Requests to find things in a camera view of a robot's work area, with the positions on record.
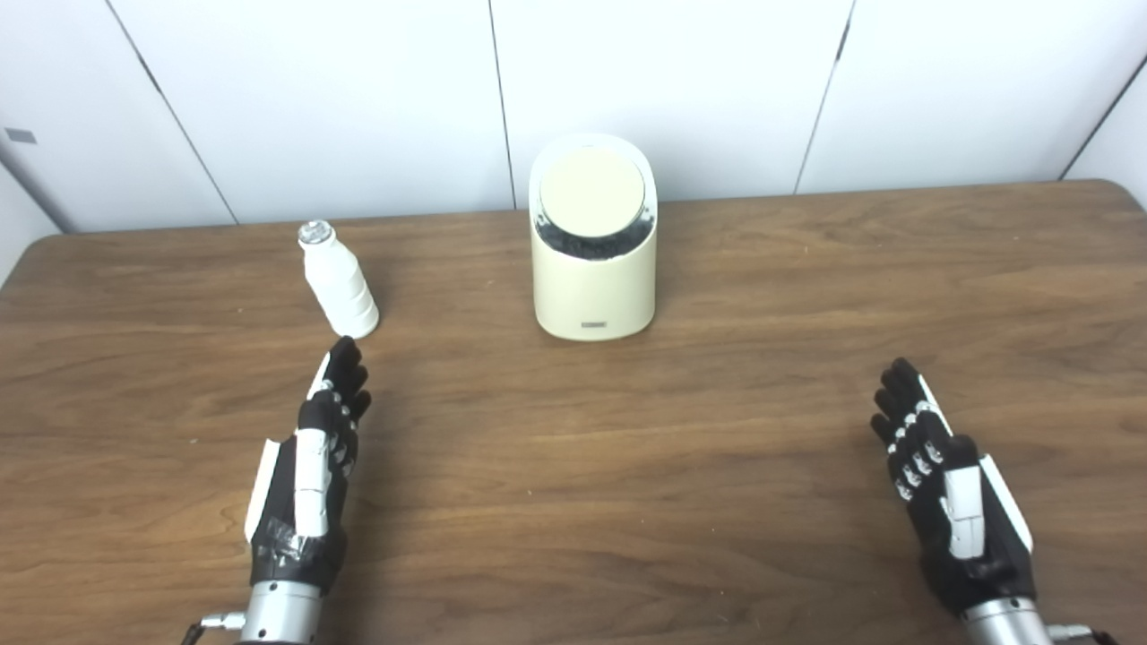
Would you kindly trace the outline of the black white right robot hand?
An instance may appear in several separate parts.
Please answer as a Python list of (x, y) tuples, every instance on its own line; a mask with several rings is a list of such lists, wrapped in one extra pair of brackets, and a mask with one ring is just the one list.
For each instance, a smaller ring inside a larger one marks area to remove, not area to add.
[(991, 454), (955, 433), (926, 376), (904, 357), (881, 373), (871, 428), (920, 543), (920, 568), (943, 608), (1038, 596), (1033, 538)]

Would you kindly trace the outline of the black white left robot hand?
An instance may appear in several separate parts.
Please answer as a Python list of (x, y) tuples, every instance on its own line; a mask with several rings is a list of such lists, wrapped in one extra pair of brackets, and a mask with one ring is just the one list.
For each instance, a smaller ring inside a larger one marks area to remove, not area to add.
[(348, 555), (341, 515), (359, 458), (359, 423), (372, 404), (367, 379), (360, 347), (343, 336), (323, 356), (290, 436), (263, 445), (243, 523), (251, 584), (331, 591)]

